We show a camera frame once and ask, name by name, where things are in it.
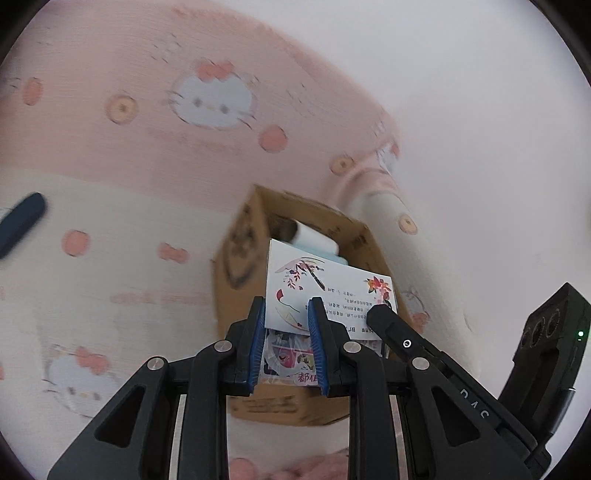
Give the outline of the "clear sticker bag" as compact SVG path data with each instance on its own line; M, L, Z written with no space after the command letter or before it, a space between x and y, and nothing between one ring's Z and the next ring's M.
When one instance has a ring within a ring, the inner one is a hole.
M276 330L267 330L259 383L297 387L317 387L311 338Z

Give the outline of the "white floral letter card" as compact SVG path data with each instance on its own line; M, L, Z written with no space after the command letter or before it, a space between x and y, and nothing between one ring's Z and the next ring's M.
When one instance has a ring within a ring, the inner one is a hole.
M346 326L353 340L373 341L367 324L376 305L398 309L389 276L322 258L270 241L266 273L266 328L308 334L308 301L321 298L331 321Z

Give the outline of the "pink fluffy cloth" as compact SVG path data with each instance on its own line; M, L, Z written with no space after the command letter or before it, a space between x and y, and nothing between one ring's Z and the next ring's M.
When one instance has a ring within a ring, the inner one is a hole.
M235 458L229 463L231 480L286 479L286 480L337 480L348 479L349 451L341 450L324 456L314 456L297 461L273 472L263 473L245 458Z

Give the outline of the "brown cardboard box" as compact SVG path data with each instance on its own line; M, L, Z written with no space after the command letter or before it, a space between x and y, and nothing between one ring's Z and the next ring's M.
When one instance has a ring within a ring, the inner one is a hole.
M314 200L263 186L253 188L221 242L212 264L214 310L218 332L245 319L252 299L266 289L270 239L280 218L293 218L337 242L354 267L376 274L391 273L369 228ZM325 398L317 386L259 379L249 397L231 397L228 409L236 418L288 426L329 425L349 415L349 401Z

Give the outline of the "light blue box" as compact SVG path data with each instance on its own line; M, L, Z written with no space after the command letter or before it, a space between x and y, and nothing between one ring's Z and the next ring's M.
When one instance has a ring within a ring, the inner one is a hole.
M314 249L308 249L308 250L305 250L305 252L307 254L314 255L314 256L323 258L325 260L329 260L329 261L332 261L332 262L335 262L335 263L339 263L339 264L342 264L342 265L348 265L349 264L349 262L348 262L348 260L346 258L341 257L341 256L336 255L336 254L327 253L327 252L321 252L321 251L315 251Z

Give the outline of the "white paper roll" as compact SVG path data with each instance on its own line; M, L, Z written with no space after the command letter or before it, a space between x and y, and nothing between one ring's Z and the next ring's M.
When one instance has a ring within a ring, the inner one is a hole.
M339 245L335 240L294 219L280 220L276 238L301 250L329 255L339 254Z

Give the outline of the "pink Hello Kitty bedsheet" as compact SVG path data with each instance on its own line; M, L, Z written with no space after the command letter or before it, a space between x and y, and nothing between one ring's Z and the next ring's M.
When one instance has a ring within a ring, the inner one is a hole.
M1 431L45 478L149 357L218 337L212 264L256 186L365 224L411 324L480 370L448 269L394 177L394 116L331 63L211 1L51 1L1 68Z

